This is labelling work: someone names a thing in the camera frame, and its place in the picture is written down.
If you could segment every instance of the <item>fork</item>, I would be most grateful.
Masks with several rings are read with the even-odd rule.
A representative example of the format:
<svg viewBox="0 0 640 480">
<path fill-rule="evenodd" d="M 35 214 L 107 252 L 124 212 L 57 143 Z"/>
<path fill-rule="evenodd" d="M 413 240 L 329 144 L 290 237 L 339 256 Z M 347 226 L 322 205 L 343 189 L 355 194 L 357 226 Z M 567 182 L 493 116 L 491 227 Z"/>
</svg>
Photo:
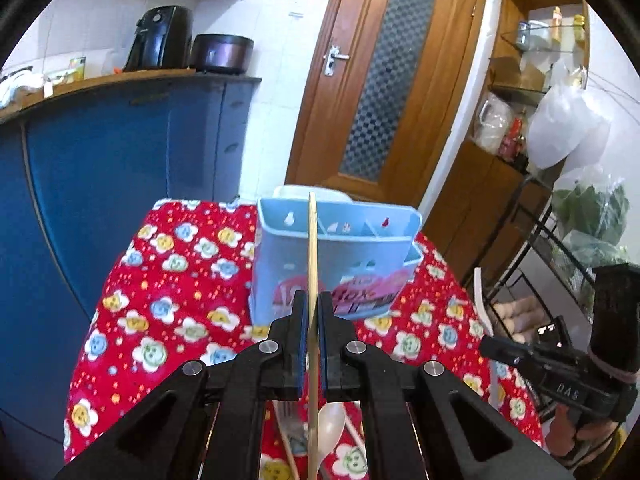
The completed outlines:
<svg viewBox="0 0 640 480">
<path fill-rule="evenodd" d="M 282 432 L 300 444 L 300 447 L 306 452 L 306 429 L 300 419 L 297 402 L 295 400 L 281 400 L 274 402 L 274 407 L 282 424 Z M 332 480 L 324 464 L 320 464 L 320 476 L 322 476 L 322 480 Z"/>
</svg>

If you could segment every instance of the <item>light blue utensil holder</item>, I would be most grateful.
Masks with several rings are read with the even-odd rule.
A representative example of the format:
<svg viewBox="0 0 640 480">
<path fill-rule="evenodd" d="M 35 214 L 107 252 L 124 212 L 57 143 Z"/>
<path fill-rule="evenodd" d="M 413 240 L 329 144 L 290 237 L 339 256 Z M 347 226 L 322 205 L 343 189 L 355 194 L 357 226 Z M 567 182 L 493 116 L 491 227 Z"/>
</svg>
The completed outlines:
<svg viewBox="0 0 640 480">
<path fill-rule="evenodd" d="M 422 261 L 414 238 L 422 217 L 407 206 L 318 202 L 318 290 L 347 319 L 379 316 Z M 306 290 L 307 200 L 262 198 L 249 298 L 254 325 L 287 316 Z"/>
</svg>

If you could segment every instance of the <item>wooden chopstick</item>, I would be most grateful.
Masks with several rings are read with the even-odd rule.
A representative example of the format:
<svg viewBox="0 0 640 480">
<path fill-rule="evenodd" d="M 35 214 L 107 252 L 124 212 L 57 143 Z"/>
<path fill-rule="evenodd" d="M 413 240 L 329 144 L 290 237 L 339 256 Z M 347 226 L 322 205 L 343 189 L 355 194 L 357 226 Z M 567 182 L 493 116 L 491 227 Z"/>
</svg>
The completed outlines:
<svg viewBox="0 0 640 480">
<path fill-rule="evenodd" d="M 308 283 L 307 298 L 309 310 L 309 332 L 306 348 L 309 355 L 309 402 L 308 423 L 309 431 L 306 442 L 308 466 L 307 480 L 316 480 L 318 471 L 318 313 L 316 300 L 318 299 L 318 208 L 316 194 L 309 193 L 309 242 L 308 242 Z"/>
<path fill-rule="evenodd" d="M 287 454 L 287 462 L 289 462 L 289 467 L 291 468 L 293 480 L 300 480 L 300 475 L 298 474 L 298 466 L 296 465 L 296 459 L 293 457 L 293 451 L 291 450 L 289 437 L 282 429 L 280 417 L 278 416 L 278 409 L 276 404 L 277 402 L 279 401 L 278 400 L 273 401 L 273 413 L 276 416 L 276 424 L 278 425 L 278 430 L 280 431 L 280 438 L 282 439 L 282 445 L 284 446 L 284 451 Z"/>
<path fill-rule="evenodd" d="M 349 431 L 349 434 L 351 435 L 351 438 L 356 443 L 356 446 L 358 447 L 358 449 L 362 453 L 362 456 L 366 459 L 367 458 L 367 450 L 366 450 L 366 448 L 364 446 L 364 441 L 363 441 L 362 437 L 360 436 L 360 432 L 353 425 L 353 422 L 349 418 L 349 415 L 347 415 L 347 418 L 346 418 L 345 422 L 346 422 L 346 426 L 347 426 L 347 431 Z"/>
</svg>

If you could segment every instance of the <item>red floral tablecloth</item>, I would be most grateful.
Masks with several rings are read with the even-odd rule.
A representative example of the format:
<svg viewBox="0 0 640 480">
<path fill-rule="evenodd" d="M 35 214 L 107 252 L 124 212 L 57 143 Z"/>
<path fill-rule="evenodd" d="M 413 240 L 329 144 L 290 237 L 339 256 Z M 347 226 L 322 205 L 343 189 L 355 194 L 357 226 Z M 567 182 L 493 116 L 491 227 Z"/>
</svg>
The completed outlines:
<svg viewBox="0 0 640 480">
<path fill-rule="evenodd" d="M 69 461 L 188 359 L 207 365 L 261 341 L 247 299 L 254 258 L 255 207 L 161 200 L 113 267 L 73 374 L 64 420 Z M 433 245 L 388 316 L 355 322 L 362 341 L 411 364 L 437 359 L 488 399 L 479 352 L 482 327 L 466 292 Z M 500 412 L 542 444 L 540 422 L 515 370 L 498 366 Z M 360 413 L 348 406 L 356 428 Z M 298 463 L 304 478 L 306 459 Z M 348 432 L 324 462 L 334 477 L 360 480 L 366 462 Z M 287 480 L 286 456 L 268 405 L 262 480 Z"/>
</svg>

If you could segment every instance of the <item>air fryer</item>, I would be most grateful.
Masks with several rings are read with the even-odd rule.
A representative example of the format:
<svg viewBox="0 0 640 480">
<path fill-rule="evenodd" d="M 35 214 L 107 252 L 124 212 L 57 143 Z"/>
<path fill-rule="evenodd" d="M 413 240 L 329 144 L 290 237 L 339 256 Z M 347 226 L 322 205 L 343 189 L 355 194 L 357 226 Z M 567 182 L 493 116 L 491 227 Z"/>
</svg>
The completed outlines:
<svg viewBox="0 0 640 480">
<path fill-rule="evenodd" d="M 136 35 L 123 71 L 186 68 L 192 25 L 193 16 L 186 7 L 148 10 L 136 23 Z"/>
</svg>

